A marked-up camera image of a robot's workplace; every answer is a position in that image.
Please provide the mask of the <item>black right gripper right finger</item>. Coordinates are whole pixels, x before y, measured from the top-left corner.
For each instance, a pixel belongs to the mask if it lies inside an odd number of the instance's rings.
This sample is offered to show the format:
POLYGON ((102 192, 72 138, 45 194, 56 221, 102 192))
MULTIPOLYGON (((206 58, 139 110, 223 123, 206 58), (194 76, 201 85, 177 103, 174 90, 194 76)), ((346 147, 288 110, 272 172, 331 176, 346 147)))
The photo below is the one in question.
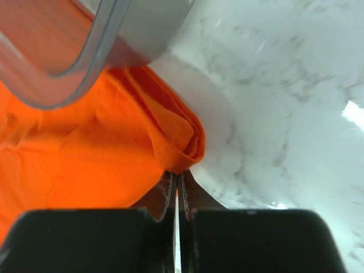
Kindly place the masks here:
POLYGON ((304 209, 227 209, 177 178, 182 272, 345 272, 325 221, 304 209))

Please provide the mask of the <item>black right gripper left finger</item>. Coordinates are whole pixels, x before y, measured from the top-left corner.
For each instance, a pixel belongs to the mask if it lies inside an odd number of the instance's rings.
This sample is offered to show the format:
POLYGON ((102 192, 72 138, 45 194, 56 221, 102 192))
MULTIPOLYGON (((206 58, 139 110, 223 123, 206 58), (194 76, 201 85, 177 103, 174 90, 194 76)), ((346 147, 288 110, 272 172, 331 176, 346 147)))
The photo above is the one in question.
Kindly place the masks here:
POLYGON ((176 176, 126 209, 23 213, 1 246, 2 272, 174 272, 176 176))

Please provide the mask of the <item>orange t shirt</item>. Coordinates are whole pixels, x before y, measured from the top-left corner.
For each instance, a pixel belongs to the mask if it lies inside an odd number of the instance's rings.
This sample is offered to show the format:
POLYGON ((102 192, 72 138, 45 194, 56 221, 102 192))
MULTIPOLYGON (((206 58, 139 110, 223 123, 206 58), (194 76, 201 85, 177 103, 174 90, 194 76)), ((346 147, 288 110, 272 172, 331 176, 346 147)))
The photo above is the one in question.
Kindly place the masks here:
POLYGON ((104 68, 79 99, 27 105, 1 82, 1 238, 25 212, 127 208, 205 154, 200 120, 148 64, 104 68))

